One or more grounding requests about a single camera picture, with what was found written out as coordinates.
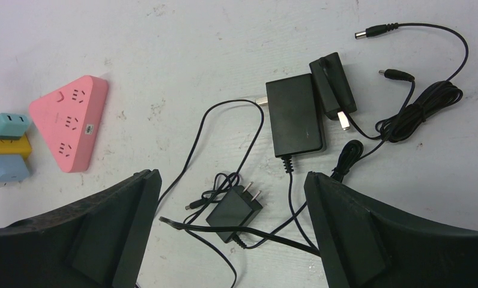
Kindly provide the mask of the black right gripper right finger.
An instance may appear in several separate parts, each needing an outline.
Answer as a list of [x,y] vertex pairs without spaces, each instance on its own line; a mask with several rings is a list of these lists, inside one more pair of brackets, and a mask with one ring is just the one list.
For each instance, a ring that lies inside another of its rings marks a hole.
[[309,172],[304,193],[330,287],[478,287],[478,231],[431,221]]

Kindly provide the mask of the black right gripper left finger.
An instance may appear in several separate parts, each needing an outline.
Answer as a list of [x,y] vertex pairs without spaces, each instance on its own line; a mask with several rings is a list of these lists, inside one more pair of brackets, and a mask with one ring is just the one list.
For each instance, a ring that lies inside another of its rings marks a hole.
[[135,287],[161,186],[143,170],[0,228],[0,287]]

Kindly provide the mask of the yellow block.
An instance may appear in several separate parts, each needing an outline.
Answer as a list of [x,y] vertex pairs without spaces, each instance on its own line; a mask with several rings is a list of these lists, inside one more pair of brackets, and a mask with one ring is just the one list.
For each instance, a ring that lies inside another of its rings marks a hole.
[[0,140],[0,155],[19,154],[26,160],[32,152],[32,147],[24,134],[18,140]]

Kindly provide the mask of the pink triangular power strip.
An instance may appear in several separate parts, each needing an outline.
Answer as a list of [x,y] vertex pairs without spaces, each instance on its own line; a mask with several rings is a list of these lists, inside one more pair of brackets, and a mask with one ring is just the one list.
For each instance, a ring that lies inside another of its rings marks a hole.
[[29,115],[61,171],[89,168],[108,89],[107,80],[85,75],[29,105]]

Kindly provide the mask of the black TP-Link adapter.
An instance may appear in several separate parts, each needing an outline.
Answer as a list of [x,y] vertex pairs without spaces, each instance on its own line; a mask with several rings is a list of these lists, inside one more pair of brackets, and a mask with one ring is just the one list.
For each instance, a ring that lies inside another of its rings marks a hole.
[[339,121],[343,130],[349,130],[351,121],[347,118],[357,110],[340,56],[333,52],[309,64],[317,99],[324,115]]
[[252,184],[230,188],[206,218],[209,226],[248,226],[263,209],[256,199],[261,190],[252,195],[249,191]]

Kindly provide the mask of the black power adapter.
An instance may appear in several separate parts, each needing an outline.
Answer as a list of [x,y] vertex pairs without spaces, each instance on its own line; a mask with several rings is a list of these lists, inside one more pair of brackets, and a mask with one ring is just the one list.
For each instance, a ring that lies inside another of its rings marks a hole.
[[311,74],[266,82],[265,88],[274,156],[325,151],[323,121]]

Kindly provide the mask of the teal block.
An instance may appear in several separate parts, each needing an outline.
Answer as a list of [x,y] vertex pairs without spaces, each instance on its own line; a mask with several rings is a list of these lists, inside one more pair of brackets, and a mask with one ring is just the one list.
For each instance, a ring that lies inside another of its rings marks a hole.
[[19,140],[30,125],[26,115],[0,113],[0,140]]

